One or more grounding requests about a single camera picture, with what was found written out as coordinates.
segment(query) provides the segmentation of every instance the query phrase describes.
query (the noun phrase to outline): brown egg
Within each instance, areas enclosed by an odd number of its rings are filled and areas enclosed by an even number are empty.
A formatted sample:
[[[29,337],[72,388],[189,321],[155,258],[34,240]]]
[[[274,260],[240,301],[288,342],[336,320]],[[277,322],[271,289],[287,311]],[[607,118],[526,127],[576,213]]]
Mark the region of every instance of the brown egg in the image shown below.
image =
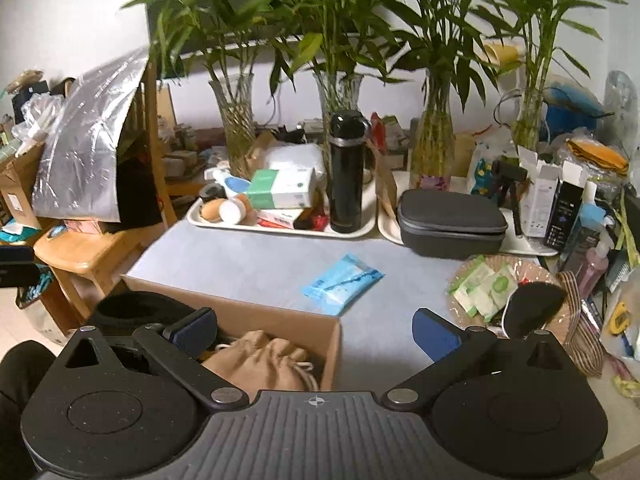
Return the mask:
[[[219,222],[220,221],[220,204],[225,201],[224,198],[217,198],[210,200],[206,204],[203,204],[200,208],[200,216],[207,222]]]
[[[240,202],[244,204],[244,208],[246,209],[247,213],[253,209],[251,207],[251,202],[249,202],[249,197],[244,193],[236,195],[234,198],[237,198]]]

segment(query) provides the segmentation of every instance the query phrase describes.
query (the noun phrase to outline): glass vase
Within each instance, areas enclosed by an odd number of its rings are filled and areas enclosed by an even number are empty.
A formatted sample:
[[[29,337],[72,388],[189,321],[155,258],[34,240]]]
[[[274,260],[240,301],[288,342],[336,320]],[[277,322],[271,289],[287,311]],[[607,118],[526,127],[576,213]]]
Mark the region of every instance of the glass vase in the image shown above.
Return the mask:
[[[540,113],[542,110],[542,92],[527,89],[520,97],[518,118],[513,123],[511,135],[517,146],[536,151],[540,138]]]
[[[449,189],[454,158],[450,88],[450,80],[428,77],[426,106],[415,133],[411,158],[412,187]]]
[[[320,94],[320,107],[322,109],[322,124],[325,136],[329,133],[331,115],[340,110],[357,110],[360,97],[360,85],[362,74],[347,74],[338,72],[328,74],[314,72],[318,93]]]
[[[225,129],[226,151],[231,173],[250,179],[246,156],[255,140],[252,110],[253,74],[242,74],[209,81],[216,95]]]

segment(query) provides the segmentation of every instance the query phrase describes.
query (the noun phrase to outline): beige drawstring bag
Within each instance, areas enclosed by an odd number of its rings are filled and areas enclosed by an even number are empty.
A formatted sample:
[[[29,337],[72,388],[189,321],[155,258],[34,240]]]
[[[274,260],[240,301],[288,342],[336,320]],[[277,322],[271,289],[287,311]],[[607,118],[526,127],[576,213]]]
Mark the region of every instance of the beige drawstring bag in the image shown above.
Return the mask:
[[[258,390],[315,392],[306,352],[286,339],[272,339],[262,331],[247,332],[231,345],[218,345],[202,365],[245,391],[251,400]]]

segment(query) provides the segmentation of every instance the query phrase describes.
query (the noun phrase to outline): blue plastic bag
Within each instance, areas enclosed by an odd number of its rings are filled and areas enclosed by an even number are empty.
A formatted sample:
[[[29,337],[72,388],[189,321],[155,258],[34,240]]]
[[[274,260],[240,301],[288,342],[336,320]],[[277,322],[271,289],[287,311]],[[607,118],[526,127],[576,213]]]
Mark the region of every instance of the blue plastic bag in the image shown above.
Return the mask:
[[[316,302],[323,314],[337,316],[383,276],[353,254],[347,254],[302,292]]]

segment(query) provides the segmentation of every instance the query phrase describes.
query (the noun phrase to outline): black thermos bottle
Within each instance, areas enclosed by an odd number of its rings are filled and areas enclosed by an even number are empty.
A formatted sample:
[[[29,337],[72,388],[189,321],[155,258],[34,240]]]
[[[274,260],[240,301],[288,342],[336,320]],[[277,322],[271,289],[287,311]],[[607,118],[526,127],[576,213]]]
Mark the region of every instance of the black thermos bottle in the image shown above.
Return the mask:
[[[360,228],[365,139],[370,128],[369,121],[356,110],[336,112],[331,117],[329,219],[338,233],[353,233]]]

